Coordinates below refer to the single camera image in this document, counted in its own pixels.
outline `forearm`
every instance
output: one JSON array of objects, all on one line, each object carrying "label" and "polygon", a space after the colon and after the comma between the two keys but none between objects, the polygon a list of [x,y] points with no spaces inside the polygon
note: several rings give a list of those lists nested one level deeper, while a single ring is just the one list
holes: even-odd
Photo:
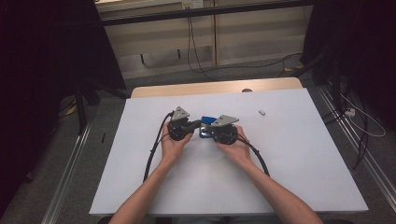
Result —
[{"label": "forearm", "polygon": [[306,203],[275,182],[253,162],[241,167],[284,223],[322,223]]},{"label": "forearm", "polygon": [[161,161],[148,179],[117,210],[110,223],[142,223],[152,200],[165,180],[172,164]]}]

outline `gray floor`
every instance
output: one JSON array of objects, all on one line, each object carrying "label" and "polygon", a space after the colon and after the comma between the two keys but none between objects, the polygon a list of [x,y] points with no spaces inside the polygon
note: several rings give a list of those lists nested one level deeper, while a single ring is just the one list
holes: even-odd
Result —
[{"label": "gray floor", "polygon": [[[286,66],[298,65],[298,57],[286,61]],[[275,62],[244,63],[243,65],[262,65]],[[226,68],[208,72],[207,75],[216,80],[251,79],[277,77],[282,70],[282,63],[262,68]],[[140,77],[126,80],[127,92],[138,86],[166,85],[178,83],[207,82],[211,81],[203,74],[191,71],[176,72],[161,76]],[[318,112],[324,115],[330,112],[314,87],[309,75],[301,78],[304,86],[308,88]],[[106,164],[106,158],[111,149],[112,140],[117,131],[124,101],[111,95],[100,92],[101,104],[97,109],[92,130],[83,148],[76,171],[64,200],[63,206],[57,217],[57,223],[97,223],[99,217],[88,215],[93,196]],[[346,138],[337,122],[327,125],[330,135],[337,145],[347,166],[352,166],[356,160],[356,152]],[[50,204],[50,199],[59,183],[61,173],[67,164],[71,150],[77,140],[78,118],[77,114],[59,120],[57,132],[52,136],[46,152],[34,170],[34,180],[21,185],[17,195],[0,223],[40,223]],[[369,148],[376,160],[396,183],[394,161],[396,161],[396,133],[387,129],[388,133],[383,138],[370,138]],[[355,223],[396,223],[396,213],[392,210],[387,199],[375,183],[368,170],[362,164],[355,179],[364,200],[369,206],[369,211],[357,214],[320,214],[324,219],[343,218]]]}]

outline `white cable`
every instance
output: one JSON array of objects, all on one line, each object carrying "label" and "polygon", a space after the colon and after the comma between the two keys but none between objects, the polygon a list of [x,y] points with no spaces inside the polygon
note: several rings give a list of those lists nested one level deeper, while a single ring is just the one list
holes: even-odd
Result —
[{"label": "white cable", "polygon": [[380,127],[380,128],[382,129],[382,131],[384,131],[384,133],[382,133],[382,134],[373,134],[373,133],[366,132],[365,130],[363,130],[363,128],[361,128],[358,124],[356,124],[356,123],[352,120],[352,118],[349,116],[349,120],[350,120],[350,122],[351,122],[353,125],[355,125],[355,126],[356,126],[358,129],[360,129],[362,132],[368,133],[368,134],[370,134],[370,135],[373,136],[373,137],[383,137],[383,136],[385,136],[385,134],[387,134],[387,131],[385,131],[384,127],[382,127],[382,125],[379,124],[375,119],[373,119],[372,117],[370,117],[370,115],[368,115],[368,114],[364,113],[363,111],[361,111],[361,110],[360,110],[357,106],[355,106],[354,104],[350,103],[350,101],[348,101],[348,99],[347,99],[343,94],[341,94],[341,96],[342,96],[350,105],[352,105],[352,106],[355,107],[357,110],[359,110],[362,114],[364,114],[365,116],[367,116],[368,118],[370,118],[372,121],[374,121],[374,122],[378,125],[378,127]]}]

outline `white table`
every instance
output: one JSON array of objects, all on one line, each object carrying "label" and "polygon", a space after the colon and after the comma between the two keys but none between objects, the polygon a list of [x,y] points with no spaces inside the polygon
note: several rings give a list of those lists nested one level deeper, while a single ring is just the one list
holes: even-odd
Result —
[{"label": "white table", "polygon": [[[161,121],[178,105],[190,112],[191,120],[221,114],[239,118],[237,124],[261,151],[271,177],[315,211],[368,209],[308,92],[294,89],[128,100],[90,214],[115,213],[140,186]],[[259,109],[266,115],[260,115]],[[161,146],[151,171],[160,157]],[[245,174],[216,149],[212,139],[201,139],[198,133],[186,145],[148,211],[154,216],[272,213]]]}]

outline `person's left hand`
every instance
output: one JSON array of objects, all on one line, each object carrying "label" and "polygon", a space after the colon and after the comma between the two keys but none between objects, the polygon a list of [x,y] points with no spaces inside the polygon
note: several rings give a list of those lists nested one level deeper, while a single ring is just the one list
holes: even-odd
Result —
[{"label": "person's left hand", "polygon": [[169,122],[166,122],[163,125],[163,140],[161,140],[161,146],[163,147],[163,161],[171,162],[173,165],[182,155],[183,147],[192,138],[192,133],[187,134],[186,137],[180,141],[175,141],[169,136],[168,124]]}]

